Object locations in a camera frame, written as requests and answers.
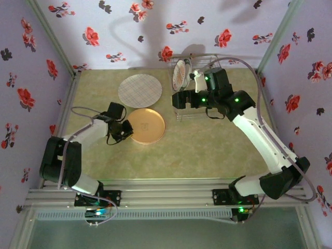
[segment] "green floor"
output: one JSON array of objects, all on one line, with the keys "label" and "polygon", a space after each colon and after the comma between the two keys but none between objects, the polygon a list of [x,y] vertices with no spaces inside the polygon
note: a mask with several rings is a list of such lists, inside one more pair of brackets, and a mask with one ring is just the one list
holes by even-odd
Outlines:
[{"label": "green floor", "polygon": [[[247,91],[256,101],[257,86],[251,72],[246,69],[227,72],[233,89]],[[228,119],[176,121],[171,106],[168,70],[84,71],[73,106],[105,111],[110,102],[121,103],[117,92],[120,83],[131,75],[141,73],[156,77],[162,84],[162,96],[150,108],[165,119],[164,137],[151,145],[127,139],[118,145],[108,146],[106,139],[100,139],[82,155],[84,173],[97,179],[236,178],[263,173],[267,169],[248,138]],[[268,120],[264,106],[262,115]],[[88,122],[88,119],[71,114],[67,133],[78,130]]]}]

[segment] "white plate in rack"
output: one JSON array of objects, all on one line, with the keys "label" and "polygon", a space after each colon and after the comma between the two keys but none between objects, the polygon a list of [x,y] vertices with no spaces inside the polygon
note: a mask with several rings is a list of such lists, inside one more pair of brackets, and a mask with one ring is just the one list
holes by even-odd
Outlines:
[{"label": "white plate in rack", "polygon": [[173,72],[173,79],[172,79],[172,88],[174,91],[178,91],[181,89],[184,80],[185,80],[185,62],[184,60],[178,60],[174,72]]}]

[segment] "orange plate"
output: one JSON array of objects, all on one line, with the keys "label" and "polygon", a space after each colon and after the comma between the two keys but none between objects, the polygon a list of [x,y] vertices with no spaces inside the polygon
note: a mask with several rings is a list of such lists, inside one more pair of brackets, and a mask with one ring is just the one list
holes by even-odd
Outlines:
[{"label": "orange plate", "polygon": [[131,138],[139,144],[152,144],[165,133],[165,121],[155,110],[141,108],[128,116],[134,134]]}]

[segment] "gray cable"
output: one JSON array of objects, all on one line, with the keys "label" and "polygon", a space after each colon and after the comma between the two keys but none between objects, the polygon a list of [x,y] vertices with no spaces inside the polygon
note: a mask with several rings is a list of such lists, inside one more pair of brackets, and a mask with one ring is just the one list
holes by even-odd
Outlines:
[{"label": "gray cable", "polygon": [[205,71],[206,68],[209,68],[211,65],[213,65],[214,63],[218,62],[218,61],[223,61],[223,60],[235,60],[235,61],[239,61],[242,64],[246,65],[249,70],[253,73],[256,83],[257,83],[257,88],[258,88],[258,97],[257,97],[257,116],[258,116],[258,120],[260,125],[262,126],[262,128],[264,129],[264,131],[266,132],[266,134],[270,137],[270,139],[274,142],[274,144],[276,145],[276,147],[278,147],[278,149],[281,151],[281,153],[287,158],[287,160],[296,168],[296,170],[302,175],[302,177],[307,181],[307,183],[309,184],[311,190],[312,190],[312,197],[309,199],[302,199],[302,198],[298,198],[295,196],[291,196],[287,193],[285,193],[285,196],[292,198],[294,200],[298,200],[298,201],[303,201],[303,202],[310,202],[310,201],[314,201],[317,198],[317,193],[315,190],[315,187],[313,186],[312,182],[310,181],[310,179],[306,176],[306,174],[300,169],[300,167],[288,156],[288,154],[286,153],[286,151],[283,149],[282,146],[279,145],[279,143],[274,139],[274,137],[272,136],[272,134],[267,130],[267,128],[265,127],[265,125],[263,124],[262,121],[262,117],[260,115],[260,95],[261,95],[261,87],[260,87],[260,83],[259,83],[259,79],[258,76],[255,72],[255,70],[245,61],[238,59],[238,58],[234,58],[234,57],[223,57],[223,58],[219,58],[216,59],[212,62],[210,62],[208,65],[202,67],[201,69],[198,70],[198,73],[203,73]]}]

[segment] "robotic arm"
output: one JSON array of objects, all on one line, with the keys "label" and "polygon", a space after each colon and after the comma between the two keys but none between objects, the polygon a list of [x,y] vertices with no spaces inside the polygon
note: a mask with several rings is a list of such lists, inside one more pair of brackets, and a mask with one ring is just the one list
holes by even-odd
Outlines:
[{"label": "robotic arm", "polygon": [[[64,147],[68,139],[72,138],[65,151],[66,159],[64,162],[62,184],[82,193],[108,198],[108,193],[104,191],[101,182],[81,172],[81,153],[102,137],[107,137],[108,144],[108,139],[112,136],[115,140],[114,144],[117,144],[133,134],[133,129],[129,121],[123,121],[124,118],[121,118],[123,110],[125,110],[123,105],[111,102],[108,110],[95,115],[93,117],[93,125],[89,124],[80,129],[82,132],[77,136],[74,135],[72,138],[73,135],[71,134],[63,138],[51,137],[47,141],[41,162],[40,176],[45,180],[55,183],[59,181]],[[88,197],[86,199],[90,205],[107,206],[107,202],[105,201],[96,201],[95,198]]]},{"label": "robotic arm", "polygon": [[196,89],[174,94],[173,106],[184,109],[189,102],[192,108],[217,108],[219,113],[244,132],[268,166],[267,174],[242,176],[229,185],[229,194],[235,203],[254,194],[266,194],[278,199],[302,180],[300,172],[280,148],[303,172],[310,166],[307,158],[298,158],[281,142],[263,118],[257,115],[255,102],[245,91],[233,91],[225,69],[216,67],[204,73],[194,71],[191,78],[195,80]]}]

